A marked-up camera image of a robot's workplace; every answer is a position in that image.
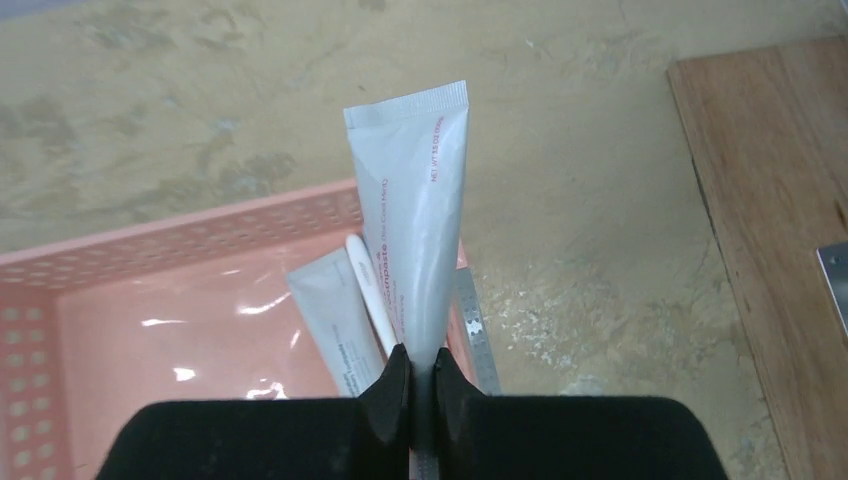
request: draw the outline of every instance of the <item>wooden surface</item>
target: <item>wooden surface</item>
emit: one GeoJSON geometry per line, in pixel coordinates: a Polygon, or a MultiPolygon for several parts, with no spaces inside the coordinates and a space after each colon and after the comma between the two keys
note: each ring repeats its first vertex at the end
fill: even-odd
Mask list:
{"type": "Polygon", "coordinates": [[[815,255],[848,240],[848,41],[669,76],[789,473],[848,478],[848,354],[815,255]]]}

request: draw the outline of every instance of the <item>concrete floor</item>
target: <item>concrete floor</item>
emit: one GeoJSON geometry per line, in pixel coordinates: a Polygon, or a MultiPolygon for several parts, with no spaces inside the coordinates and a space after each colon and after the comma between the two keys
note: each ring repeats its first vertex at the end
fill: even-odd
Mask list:
{"type": "Polygon", "coordinates": [[[341,179],[341,109],[469,82],[463,239],[508,393],[689,405],[785,476],[665,70],[838,0],[103,0],[0,23],[0,248],[341,179]]]}

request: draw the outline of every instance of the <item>white tube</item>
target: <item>white tube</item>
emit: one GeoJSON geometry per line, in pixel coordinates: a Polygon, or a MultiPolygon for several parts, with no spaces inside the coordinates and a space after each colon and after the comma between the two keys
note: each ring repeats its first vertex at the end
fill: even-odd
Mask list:
{"type": "Polygon", "coordinates": [[[377,274],[374,272],[371,256],[368,255],[365,242],[362,241],[359,235],[351,234],[347,236],[345,250],[347,250],[347,255],[350,257],[350,263],[353,264],[353,271],[356,273],[356,282],[359,283],[359,289],[362,290],[362,298],[365,299],[365,306],[368,307],[368,314],[371,316],[371,325],[377,331],[377,338],[380,339],[383,353],[388,358],[392,354],[395,345],[397,345],[397,338],[392,328],[392,321],[389,320],[389,314],[386,312],[386,304],[383,302],[383,296],[380,294],[380,285],[377,283],[377,274]]]}
{"type": "Polygon", "coordinates": [[[347,252],[325,255],[289,273],[286,281],[339,393],[359,396],[384,364],[347,252]]]}
{"type": "Polygon", "coordinates": [[[433,478],[433,365],[447,335],[459,248],[465,82],[344,111],[365,243],[414,374],[413,450],[433,478]]]}

